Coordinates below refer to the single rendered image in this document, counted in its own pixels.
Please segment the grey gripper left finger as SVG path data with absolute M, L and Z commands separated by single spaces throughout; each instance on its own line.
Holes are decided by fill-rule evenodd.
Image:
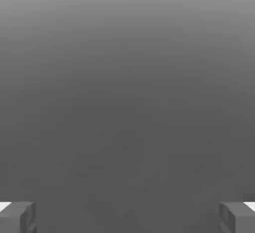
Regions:
M 0 233 L 37 233 L 36 203 L 0 202 Z

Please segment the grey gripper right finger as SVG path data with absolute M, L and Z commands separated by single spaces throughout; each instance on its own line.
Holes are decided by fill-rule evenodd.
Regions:
M 219 233 L 255 233 L 255 202 L 220 202 Z

